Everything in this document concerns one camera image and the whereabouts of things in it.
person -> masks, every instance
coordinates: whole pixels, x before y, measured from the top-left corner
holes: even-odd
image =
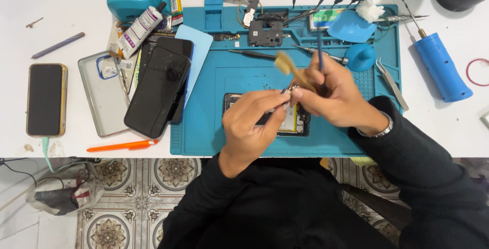
[[[318,163],[258,159],[275,139],[287,101],[349,127],[349,137],[400,188],[399,198],[412,214],[400,248],[489,247],[487,198],[464,167],[403,118],[388,97],[366,102],[350,71],[323,59],[320,71],[316,52],[303,73],[318,88],[325,82],[327,97],[301,88],[292,96],[252,91],[226,111],[226,145],[163,221],[159,249],[396,247],[343,204],[340,184]],[[271,108],[267,123],[255,126]]]

blue suction cup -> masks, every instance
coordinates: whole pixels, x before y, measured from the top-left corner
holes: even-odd
[[[365,21],[356,11],[345,10],[331,23],[328,33],[339,40],[364,43],[375,29],[375,24]]]
[[[366,71],[375,63],[375,50],[367,44],[355,44],[345,54],[348,58],[346,66],[352,71]]]

mint green cable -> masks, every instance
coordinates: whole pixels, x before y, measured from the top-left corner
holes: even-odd
[[[45,137],[43,137],[43,153],[44,153],[44,158],[46,158],[47,165],[49,166],[49,169],[53,173],[56,173],[56,172],[60,171],[61,169],[66,168],[66,167],[71,166],[71,165],[89,163],[89,161],[82,161],[82,162],[70,163],[70,164],[67,164],[67,165],[62,166],[61,168],[59,168],[58,170],[55,171],[53,169],[53,167],[51,166],[51,162],[49,161],[49,157],[47,157],[47,147],[48,146],[49,146],[49,137],[46,137],[45,136]],[[118,160],[118,158],[113,159],[111,161],[111,163],[109,163],[109,165],[111,165],[116,160]]]

blue screwdriver handle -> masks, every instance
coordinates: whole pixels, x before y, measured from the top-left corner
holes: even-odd
[[[442,93],[443,102],[464,100],[474,94],[460,78],[438,33],[426,36],[414,45]]]

silver bracelet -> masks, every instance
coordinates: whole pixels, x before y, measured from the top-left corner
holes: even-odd
[[[384,135],[388,134],[392,130],[392,128],[394,127],[394,121],[392,121],[392,118],[388,114],[386,114],[386,113],[384,113],[384,112],[382,112],[380,110],[379,110],[379,112],[381,114],[385,115],[385,117],[387,117],[387,119],[389,120],[389,125],[385,128],[385,130],[383,130],[380,133],[374,134],[374,135],[366,135],[366,134],[362,133],[359,129],[357,129],[358,133],[360,133],[361,136],[376,138],[376,137],[384,136]]]

